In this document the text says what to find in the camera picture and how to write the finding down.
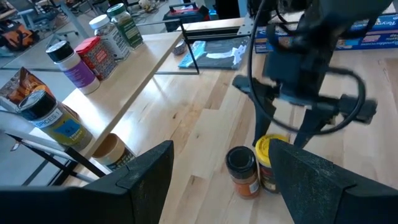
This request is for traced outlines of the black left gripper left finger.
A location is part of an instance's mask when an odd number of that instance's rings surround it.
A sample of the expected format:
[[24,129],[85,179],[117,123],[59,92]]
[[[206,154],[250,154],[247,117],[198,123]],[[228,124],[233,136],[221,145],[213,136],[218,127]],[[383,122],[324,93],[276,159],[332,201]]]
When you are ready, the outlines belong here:
[[3,187],[1,223],[158,223],[173,164],[167,140],[83,187]]

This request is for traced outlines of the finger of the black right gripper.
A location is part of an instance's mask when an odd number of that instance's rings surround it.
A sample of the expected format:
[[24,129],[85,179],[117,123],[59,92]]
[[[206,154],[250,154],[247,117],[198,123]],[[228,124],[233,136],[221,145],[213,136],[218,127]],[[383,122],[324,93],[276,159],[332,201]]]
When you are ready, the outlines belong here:
[[296,135],[294,146],[303,148],[312,137],[314,132],[319,132],[326,125],[326,112],[322,110],[306,110],[303,123]]
[[[266,91],[256,90],[258,100],[260,104],[264,107],[266,113],[274,117],[276,107],[273,105],[273,101],[275,96],[273,93],[268,93]],[[252,142],[252,146],[255,146],[258,140],[266,135],[267,130],[271,124],[271,121],[266,118],[264,115],[263,110],[261,107],[254,102],[254,98],[252,97],[252,93],[249,94],[250,99],[253,101],[254,109],[255,109],[255,117],[256,117],[256,124],[255,124],[255,132],[254,132],[254,139]]]

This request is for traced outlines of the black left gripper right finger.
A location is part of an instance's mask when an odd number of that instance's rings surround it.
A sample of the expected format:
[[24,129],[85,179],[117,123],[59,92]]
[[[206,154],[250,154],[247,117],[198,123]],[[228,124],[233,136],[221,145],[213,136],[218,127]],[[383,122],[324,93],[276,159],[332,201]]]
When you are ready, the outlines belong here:
[[282,140],[272,170],[294,223],[397,224],[397,190]]

